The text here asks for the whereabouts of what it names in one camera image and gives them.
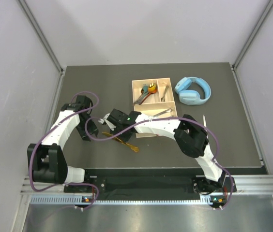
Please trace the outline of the orange silicone spoon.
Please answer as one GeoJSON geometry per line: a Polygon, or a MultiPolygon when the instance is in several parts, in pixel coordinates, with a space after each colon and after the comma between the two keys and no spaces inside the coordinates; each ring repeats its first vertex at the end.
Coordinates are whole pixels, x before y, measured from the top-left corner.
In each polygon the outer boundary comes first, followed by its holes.
{"type": "Polygon", "coordinates": [[[153,90],[152,92],[147,93],[147,95],[142,100],[140,100],[137,104],[141,105],[151,94],[154,94],[156,92],[157,92],[157,89],[153,90]]]}

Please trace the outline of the cream divided utensil box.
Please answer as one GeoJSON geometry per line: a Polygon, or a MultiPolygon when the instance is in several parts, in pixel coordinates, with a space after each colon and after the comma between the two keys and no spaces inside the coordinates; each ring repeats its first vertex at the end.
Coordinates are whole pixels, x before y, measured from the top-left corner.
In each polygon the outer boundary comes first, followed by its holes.
{"type": "Polygon", "coordinates": [[[156,83],[157,92],[151,94],[141,105],[136,104],[134,111],[141,113],[136,119],[133,128],[136,130],[137,138],[164,136],[175,140],[174,130],[179,126],[180,121],[177,119],[176,104],[174,101],[171,80],[169,78],[133,80],[133,102],[141,95],[141,90],[144,85],[156,83]],[[169,89],[166,93],[165,102],[161,102],[166,85],[169,89]],[[158,117],[155,114],[172,108],[171,113],[167,113],[158,117]]]}

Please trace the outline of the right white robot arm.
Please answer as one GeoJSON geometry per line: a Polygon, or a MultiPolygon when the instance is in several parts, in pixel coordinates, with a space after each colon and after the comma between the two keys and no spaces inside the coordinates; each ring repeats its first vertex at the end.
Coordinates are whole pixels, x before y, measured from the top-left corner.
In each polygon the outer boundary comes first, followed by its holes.
{"type": "Polygon", "coordinates": [[[190,115],[181,118],[158,118],[138,111],[131,111],[127,115],[113,109],[111,113],[99,119],[99,123],[108,125],[110,133],[124,142],[134,133],[150,133],[170,138],[176,141],[183,154],[196,159],[211,190],[219,191],[225,186],[226,172],[217,165],[205,126],[196,122],[190,115]]]}

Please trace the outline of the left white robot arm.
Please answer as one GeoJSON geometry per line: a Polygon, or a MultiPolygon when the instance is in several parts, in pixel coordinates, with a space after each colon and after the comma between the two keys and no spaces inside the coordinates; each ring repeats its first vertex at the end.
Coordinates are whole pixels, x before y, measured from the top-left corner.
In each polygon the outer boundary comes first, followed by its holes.
{"type": "Polygon", "coordinates": [[[91,109],[93,102],[89,97],[77,96],[75,102],[66,103],[61,108],[57,120],[41,143],[28,146],[28,167],[31,169],[32,182],[74,183],[82,192],[90,189],[91,179],[86,177],[86,171],[68,166],[63,148],[73,130],[77,130],[84,141],[90,141],[89,135],[98,135],[97,126],[90,120],[91,109]]]}

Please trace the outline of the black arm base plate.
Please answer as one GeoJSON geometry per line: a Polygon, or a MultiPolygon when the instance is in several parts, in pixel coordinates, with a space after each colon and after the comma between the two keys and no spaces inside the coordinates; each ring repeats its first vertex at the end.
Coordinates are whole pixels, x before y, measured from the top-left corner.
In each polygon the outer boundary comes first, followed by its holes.
{"type": "Polygon", "coordinates": [[[187,193],[236,191],[228,177],[222,186],[196,176],[90,176],[85,180],[105,193],[118,189],[180,189],[187,193]]]}

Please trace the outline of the gold butter knife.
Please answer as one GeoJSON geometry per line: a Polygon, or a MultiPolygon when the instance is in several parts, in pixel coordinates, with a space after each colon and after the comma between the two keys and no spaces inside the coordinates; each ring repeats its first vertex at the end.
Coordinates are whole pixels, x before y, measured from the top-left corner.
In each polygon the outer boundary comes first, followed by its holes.
{"type": "MultiPolygon", "coordinates": [[[[102,135],[104,135],[104,136],[106,136],[106,137],[108,137],[108,138],[112,137],[112,134],[110,134],[110,133],[108,133],[108,132],[102,132],[102,135]]],[[[129,143],[127,143],[127,142],[124,142],[123,140],[119,139],[118,137],[114,137],[114,138],[112,138],[112,140],[114,140],[114,141],[116,141],[116,142],[118,142],[118,143],[120,143],[120,144],[122,144],[122,145],[127,146],[128,148],[130,148],[130,149],[133,150],[134,152],[139,152],[139,148],[138,148],[137,146],[134,146],[134,145],[132,145],[132,144],[129,144],[129,143]]]]}

